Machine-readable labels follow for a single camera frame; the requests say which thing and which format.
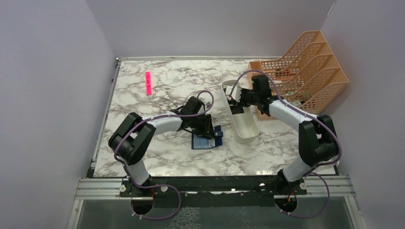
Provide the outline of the black credit card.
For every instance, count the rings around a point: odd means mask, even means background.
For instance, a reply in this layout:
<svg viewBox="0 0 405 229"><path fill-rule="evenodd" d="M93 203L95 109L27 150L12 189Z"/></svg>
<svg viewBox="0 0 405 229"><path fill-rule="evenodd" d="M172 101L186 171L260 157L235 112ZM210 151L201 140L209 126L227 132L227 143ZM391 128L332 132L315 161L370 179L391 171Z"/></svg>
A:
<svg viewBox="0 0 405 229"><path fill-rule="evenodd" d="M243 114L244 108L242 106L230 106L232 115Z"/></svg>

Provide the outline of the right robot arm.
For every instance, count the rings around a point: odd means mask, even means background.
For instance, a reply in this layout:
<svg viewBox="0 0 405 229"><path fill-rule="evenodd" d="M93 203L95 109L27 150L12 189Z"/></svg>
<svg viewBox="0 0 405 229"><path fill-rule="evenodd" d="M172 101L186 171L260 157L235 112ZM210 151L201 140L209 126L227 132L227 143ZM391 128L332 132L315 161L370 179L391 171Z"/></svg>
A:
<svg viewBox="0 0 405 229"><path fill-rule="evenodd" d="M237 83L223 85L223 93L231 111L256 106L260 113L283 121L298 133L298 156L279 170L275 187L281 194L294 189L299 181L317 166L340 153L332 118L308 114L278 95L273 95L265 75L252 78L252 89Z"/></svg>

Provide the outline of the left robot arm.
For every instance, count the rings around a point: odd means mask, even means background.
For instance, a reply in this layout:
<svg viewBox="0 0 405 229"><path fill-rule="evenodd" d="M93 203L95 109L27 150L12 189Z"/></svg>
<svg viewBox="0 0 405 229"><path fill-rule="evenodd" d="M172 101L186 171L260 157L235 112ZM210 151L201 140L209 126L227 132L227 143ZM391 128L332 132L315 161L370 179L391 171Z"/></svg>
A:
<svg viewBox="0 0 405 229"><path fill-rule="evenodd" d="M185 105L166 114L143 118L135 112L126 116L108 141L114 157L122 163L133 180L132 190L139 196L150 190L150 174L143 157L154 136L190 128L194 137L215 142L212 117L204 110L204 103L192 96Z"/></svg>

